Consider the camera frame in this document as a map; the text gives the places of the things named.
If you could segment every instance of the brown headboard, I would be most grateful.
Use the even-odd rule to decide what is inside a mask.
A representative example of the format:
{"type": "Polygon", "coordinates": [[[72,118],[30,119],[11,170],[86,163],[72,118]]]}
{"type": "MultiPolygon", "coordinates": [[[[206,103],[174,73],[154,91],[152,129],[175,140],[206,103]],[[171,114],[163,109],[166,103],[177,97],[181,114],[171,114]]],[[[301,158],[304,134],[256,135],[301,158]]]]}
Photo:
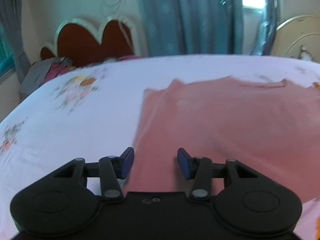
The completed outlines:
{"type": "Polygon", "coordinates": [[[106,19],[98,30],[83,19],[65,21],[58,28],[54,43],[43,47],[40,56],[42,60],[68,57],[74,66],[84,66],[107,57],[133,55],[131,30],[127,21],[113,18],[106,19]]]}

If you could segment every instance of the gray pillow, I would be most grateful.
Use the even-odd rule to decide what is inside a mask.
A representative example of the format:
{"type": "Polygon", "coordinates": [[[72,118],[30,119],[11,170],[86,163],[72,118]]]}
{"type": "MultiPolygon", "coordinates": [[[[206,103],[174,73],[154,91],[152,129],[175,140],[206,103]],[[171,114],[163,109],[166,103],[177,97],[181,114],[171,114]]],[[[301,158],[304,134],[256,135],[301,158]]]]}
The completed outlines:
{"type": "Polygon", "coordinates": [[[66,57],[49,58],[34,63],[31,69],[29,70],[28,74],[24,78],[22,84],[20,85],[21,101],[23,101],[26,97],[31,95],[40,87],[43,79],[50,70],[51,64],[55,61],[65,61],[70,65],[72,64],[72,60],[66,57]]]}

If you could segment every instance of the curtain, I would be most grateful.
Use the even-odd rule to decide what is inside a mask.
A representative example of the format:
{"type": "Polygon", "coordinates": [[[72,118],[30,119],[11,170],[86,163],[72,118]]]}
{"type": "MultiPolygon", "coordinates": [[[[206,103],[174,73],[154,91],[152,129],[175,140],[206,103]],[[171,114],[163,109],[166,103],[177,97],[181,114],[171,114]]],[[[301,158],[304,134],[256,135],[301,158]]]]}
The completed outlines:
{"type": "Polygon", "coordinates": [[[262,20],[257,33],[253,55],[270,55],[276,36],[275,0],[266,0],[262,20]]]}
{"type": "Polygon", "coordinates": [[[242,0],[140,0],[150,56],[242,53],[242,0]]]}
{"type": "Polygon", "coordinates": [[[30,62],[25,54],[21,34],[21,0],[0,0],[0,25],[14,55],[20,82],[28,73],[30,62]]]}

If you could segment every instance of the red headboard panel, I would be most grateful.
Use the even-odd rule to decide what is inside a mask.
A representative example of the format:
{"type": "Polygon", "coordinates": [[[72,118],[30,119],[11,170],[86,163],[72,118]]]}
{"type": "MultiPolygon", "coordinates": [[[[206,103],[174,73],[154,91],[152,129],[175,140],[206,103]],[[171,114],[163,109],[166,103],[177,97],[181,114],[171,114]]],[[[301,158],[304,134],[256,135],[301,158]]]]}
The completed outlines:
{"type": "MultiPolygon", "coordinates": [[[[132,38],[129,28],[122,23],[130,43],[132,38]]],[[[60,31],[53,46],[54,49],[43,47],[41,59],[51,57],[68,57],[73,60],[74,66],[84,66],[94,62],[101,62],[107,57],[121,57],[132,55],[133,52],[122,33],[118,20],[110,20],[102,32],[101,44],[86,27],[78,23],[67,23],[60,27],[60,31]]]]}

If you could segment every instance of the white cord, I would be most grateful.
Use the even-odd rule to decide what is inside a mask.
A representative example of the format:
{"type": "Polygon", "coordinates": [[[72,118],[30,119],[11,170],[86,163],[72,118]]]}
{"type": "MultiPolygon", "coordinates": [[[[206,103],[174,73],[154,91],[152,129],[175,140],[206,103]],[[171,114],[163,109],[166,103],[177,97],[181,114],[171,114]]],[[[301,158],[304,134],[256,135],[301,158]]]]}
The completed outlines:
{"type": "Polygon", "coordinates": [[[118,25],[119,25],[119,28],[120,28],[120,30],[121,30],[121,32],[122,32],[122,34],[123,34],[128,46],[129,46],[129,48],[131,49],[132,54],[134,55],[132,43],[130,42],[129,37],[128,37],[127,33],[125,32],[125,30],[124,30],[124,28],[122,26],[122,22],[119,19],[118,19],[118,25]]]}

